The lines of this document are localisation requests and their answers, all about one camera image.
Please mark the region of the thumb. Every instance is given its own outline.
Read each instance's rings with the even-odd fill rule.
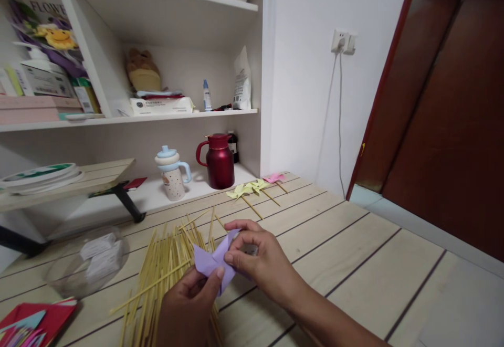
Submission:
[[[219,293],[219,289],[221,288],[223,277],[224,267],[217,267],[216,269],[214,269],[208,280],[206,280],[205,286],[203,287],[201,292],[199,292],[198,297],[213,304],[215,298]]]
[[[235,269],[245,272],[249,276],[252,276],[254,265],[257,257],[252,255],[247,255],[240,250],[228,251],[224,255],[224,261]]]

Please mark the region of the red thermos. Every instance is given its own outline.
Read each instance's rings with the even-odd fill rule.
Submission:
[[[233,153],[229,149],[228,134],[212,134],[207,136],[208,141],[202,142],[196,149],[196,160],[208,169],[208,181],[210,187],[223,190],[235,184],[235,167],[233,166]],[[200,161],[201,148],[209,144],[206,153],[206,163]]]

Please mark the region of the white bag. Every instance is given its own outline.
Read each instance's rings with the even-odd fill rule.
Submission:
[[[234,109],[252,109],[250,96],[252,94],[252,83],[250,66],[248,65],[247,48],[243,47],[240,55],[235,60],[235,97],[233,99]]]

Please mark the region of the blue cup lid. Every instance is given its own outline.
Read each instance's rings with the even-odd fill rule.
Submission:
[[[162,147],[163,150],[161,150],[158,154],[158,158],[169,158],[171,156],[174,156],[177,153],[176,149],[168,149],[168,145],[163,145]]]

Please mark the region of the clear plastic bowl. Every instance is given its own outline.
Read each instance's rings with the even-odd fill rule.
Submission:
[[[79,252],[87,242],[109,233],[114,233],[115,239],[122,241],[122,251],[120,251],[122,259],[120,259],[119,269],[95,282],[89,283],[86,279],[86,270],[91,263],[91,259],[83,260]],[[92,295],[108,283],[124,266],[128,260],[129,252],[128,241],[122,238],[118,228],[112,226],[95,229],[92,232],[73,239],[65,246],[59,258],[49,267],[44,280],[62,298],[75,297],[80,300]]]

